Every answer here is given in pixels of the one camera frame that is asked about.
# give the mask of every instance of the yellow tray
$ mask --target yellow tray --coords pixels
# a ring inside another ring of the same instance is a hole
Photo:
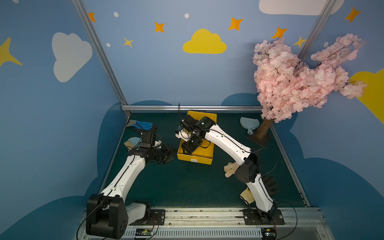
[[[209,117],[213,121],[217,121],[217,114],[215,113],[202,113],[202,112],[195,112],[195,111],[188,111],[188,114],[193,117],[194,119],[200,120],[204,116]],[[198,162],[198,163],[203,163],[203,164],[212,164],[212,158],[214,155],[214,144],[211,143],[209,147],[202,148],[198,147],[192,155],[186,155],[183,154],[183,149],[181,148],[181,145],[184,143],[184,140],[181,140],[179,149],[177,151],[177,158],[180,160],[184,161],[189,161],[189,162]],[[201,146],[206,147],[208,146],[209,142],[207,140],[203,140],[203,143]]]

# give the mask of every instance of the brush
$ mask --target brush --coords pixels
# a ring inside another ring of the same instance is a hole
[[[135,146],[137,146],[139,144],[139,142],[141,142],[141,138],[140,137],[131,137],[130,139],[128,139],[128,141],[126,141],[124,143],[124,145],[129,149],[131,150],[132,148],[134,148]]]

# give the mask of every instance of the beige glove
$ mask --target beige glove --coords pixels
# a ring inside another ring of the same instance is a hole
[[[229,162],[228,165],[224,166],[225,177],[230,177],[232,174],[234,174],[238,167],[239,165],[237,164],[237,162]]]
[[[249,188],[245,189],[241,194],[240,198],[246,203],[246,204],[251,204],[255,201],[253,198],[253,195],[251,191],[249,191]]]

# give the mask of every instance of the white glove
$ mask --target white glove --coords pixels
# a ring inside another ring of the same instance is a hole
[[[237,164],[237,162],[234,162],[234,163],[229,162],[228,165],[224,166],[225,177],[230,177],[232,174],[234,174],[238,169],[238,167],[239,167],[239,164]]]

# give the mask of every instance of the yellow star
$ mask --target yellow star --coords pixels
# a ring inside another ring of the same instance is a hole
[[[239,30],[239,25],[240,25],[241,21],[243,21],[243,20],[242,19],[236,20],[236,19],[232,18],[232,24],[228,28],[228,30],[236,29],[238,31]]]
[[[279,27],[277,27],[276,33],[272,38],[281,38],[286,30],[288,30],[288,28],[280,29]]]
[[[22,65],[16,58],[14,58],[9,53],[9,45],[11,44],[11,38],[5,40],[5,42],[0,46],[0,66],[5,62],[13,62],[19,65]]]
[[[350,23],[352,23],[353,19],[356,17],[357,14],[361,13],[361,11],[356,11],[355,8],[352,8],[351,13],[344,18],[345,20],[349,20]]]
[[[301,36],[300,36],[300,39],[299,41],[297,41],[297,43],[295,43],[294,45],[299,45],[299,48],[301,48],[301,45],[303,44],[303,42],[305,42],[307,39],[301,39]]]
[[[88,15],[89,15],[89,18],[91,19],[91,21],[93,21],[93,22],[96,22],[96,20],[95,20],[95,18],[94,18],[94,15],[95,13],[88,13]]]
[[[162,24],[158,24],[158,23],[155,22],[155,24],[156,24],[155,32],[160,31],[160,32],[163,33],[163,32],[164,32],[164,30],[163,30],[164,23],[162,23]]]
[[[126,38],[124,38],[124,39],[125,39],[125,44],[124,44],[124,46],[125,46],[125,45],[129,45],[129,46],[131,46],[131,48],[132,48],[131,42],[133,42],[133,40],[128,41]]]

